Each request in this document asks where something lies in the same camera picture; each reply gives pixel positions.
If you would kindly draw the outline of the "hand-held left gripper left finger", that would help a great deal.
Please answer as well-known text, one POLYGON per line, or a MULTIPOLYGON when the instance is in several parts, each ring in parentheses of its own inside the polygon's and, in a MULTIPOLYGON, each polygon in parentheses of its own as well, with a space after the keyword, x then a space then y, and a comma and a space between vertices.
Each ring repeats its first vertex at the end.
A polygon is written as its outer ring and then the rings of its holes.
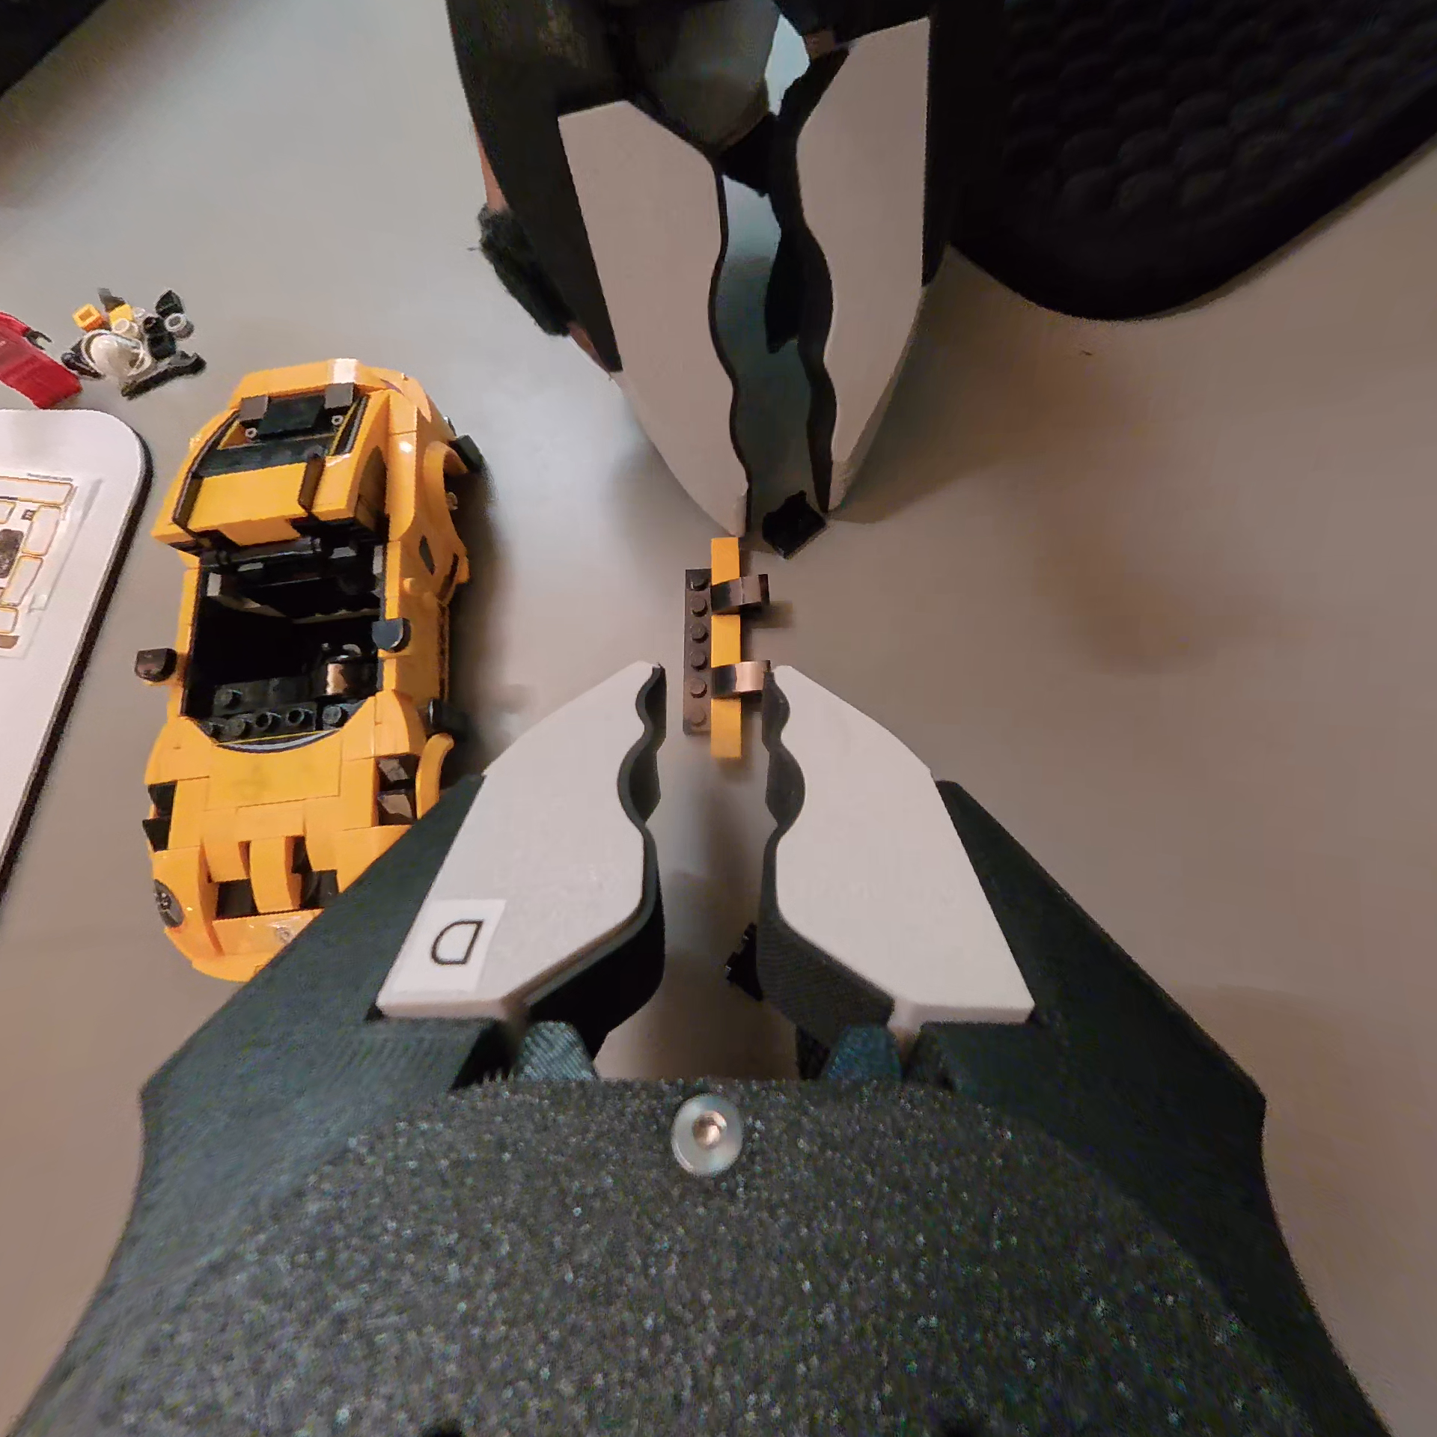
POLYGON ((628 663, 484 772, 375 996, 387 1019, 517 1021, 638 923, 655 874, 636 764, 664 672, 628 663))

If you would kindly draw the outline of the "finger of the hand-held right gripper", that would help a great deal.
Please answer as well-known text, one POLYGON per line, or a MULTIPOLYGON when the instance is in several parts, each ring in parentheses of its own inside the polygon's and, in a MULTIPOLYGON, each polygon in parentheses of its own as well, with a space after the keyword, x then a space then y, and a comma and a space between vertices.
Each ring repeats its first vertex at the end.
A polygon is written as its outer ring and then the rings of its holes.
POLYGON ((839 508, 923 307, 929 17, 812 59, 785 90, 772 203, 799 274, 818 512, 839 508))
POLYGON ((728 207, 707 153, 630 102, 559 119, 588 247, 618 347, 618 385, 691 500, 745 533, 749 471, 714 295, 728 207))

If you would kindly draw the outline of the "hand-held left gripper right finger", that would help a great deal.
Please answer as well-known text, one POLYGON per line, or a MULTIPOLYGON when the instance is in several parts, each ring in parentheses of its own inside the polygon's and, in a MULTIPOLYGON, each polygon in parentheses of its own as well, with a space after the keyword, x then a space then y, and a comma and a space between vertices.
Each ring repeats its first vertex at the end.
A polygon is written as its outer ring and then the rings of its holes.
POLYGON ((940 786, 799 669, 762 695, 758 975, 797 1027, 1017 1025, 1032 994, 940 786))

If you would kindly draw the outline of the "black yellow lego plate assembly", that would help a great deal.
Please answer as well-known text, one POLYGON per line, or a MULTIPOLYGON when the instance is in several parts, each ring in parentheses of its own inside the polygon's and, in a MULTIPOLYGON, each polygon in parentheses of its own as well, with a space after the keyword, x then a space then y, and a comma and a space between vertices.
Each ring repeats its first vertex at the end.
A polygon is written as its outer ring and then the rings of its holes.
POLYGON ((751 657, 745 636, 768 605, 764 573, 751 571, 743 554, 743 579, 710 586, 708 567, 689 567, 684 584, 684 678, 680 682, 684 734, 708 743, 712 697, 743 697, 745 711, 758 703, 768 661, 751 657))

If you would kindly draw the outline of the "yellow lego car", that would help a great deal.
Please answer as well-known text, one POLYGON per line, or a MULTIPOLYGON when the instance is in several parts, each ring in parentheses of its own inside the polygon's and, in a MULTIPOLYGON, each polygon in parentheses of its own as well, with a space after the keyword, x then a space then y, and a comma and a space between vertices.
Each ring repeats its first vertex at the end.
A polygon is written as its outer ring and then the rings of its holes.
POLYGON ((251 979, 440 799, 480 475, 413 377, 354 358, 249 374, 191 437, 153 525, 176 634, 134 672, 166 694, 153 895, 201 975, 251 979))

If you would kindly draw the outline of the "pile of small lego pieces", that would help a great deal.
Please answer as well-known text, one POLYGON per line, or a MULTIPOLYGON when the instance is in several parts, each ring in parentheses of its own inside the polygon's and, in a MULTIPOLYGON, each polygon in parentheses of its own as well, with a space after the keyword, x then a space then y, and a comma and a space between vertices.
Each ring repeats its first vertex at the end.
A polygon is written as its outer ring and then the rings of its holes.
POLYGON ((185 349, 193 324, 176 291, 143 307, 97 289, 97 303, 76 308, 72 322, 78 335, 59 354, 63 368, 82 381, 115 381, 126 400, 206 368, 185 349))

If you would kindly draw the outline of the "red lego minifigure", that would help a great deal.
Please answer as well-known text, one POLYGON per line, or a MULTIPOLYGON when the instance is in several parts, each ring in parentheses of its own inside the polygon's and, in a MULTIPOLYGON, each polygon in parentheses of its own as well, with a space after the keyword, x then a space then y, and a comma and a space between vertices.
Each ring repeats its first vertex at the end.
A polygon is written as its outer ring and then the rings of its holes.
POLYGON ((49 410, 82 393, 80 379, 46 353, 47 337, 13 314, 0 314, 1 385, 38 410, 49 410))

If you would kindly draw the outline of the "lego sticker sheet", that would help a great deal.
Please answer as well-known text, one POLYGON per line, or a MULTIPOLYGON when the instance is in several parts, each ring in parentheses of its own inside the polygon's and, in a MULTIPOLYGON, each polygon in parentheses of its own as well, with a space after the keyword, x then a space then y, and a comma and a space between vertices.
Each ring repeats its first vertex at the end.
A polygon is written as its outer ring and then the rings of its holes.
POLYGON ((69 477, 1 477, 1 655, 23 655, 61 577, 80 510, 69 477))

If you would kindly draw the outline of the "person's right hand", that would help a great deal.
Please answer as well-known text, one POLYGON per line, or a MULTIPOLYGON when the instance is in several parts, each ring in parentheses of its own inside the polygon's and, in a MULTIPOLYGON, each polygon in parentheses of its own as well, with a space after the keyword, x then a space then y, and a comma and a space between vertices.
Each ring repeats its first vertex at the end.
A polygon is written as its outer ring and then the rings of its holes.
POLYGON ((540 331, 571 339, 603 368, 601 354, 576 322, 551 278, 548 278, 525 226, 503 197, 503 190, 479 136, 475 136, 475 144, 484 186, 484 203, 477 216, 479 251, 488 261, 502 287, 519 303, 540 331))

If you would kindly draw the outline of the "white stand base board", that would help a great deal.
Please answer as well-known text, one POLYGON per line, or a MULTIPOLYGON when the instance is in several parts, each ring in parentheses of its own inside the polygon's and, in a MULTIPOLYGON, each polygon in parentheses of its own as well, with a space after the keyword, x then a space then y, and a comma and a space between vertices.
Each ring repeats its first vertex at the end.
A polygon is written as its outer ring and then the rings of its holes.
POLYGON ((151 458, 134 429, 101 410, 3 410, 5 475, 69 477, 82 496, 78 525, 38 630, 23 655, 1 655, 3 883, 122 565, 151 458))

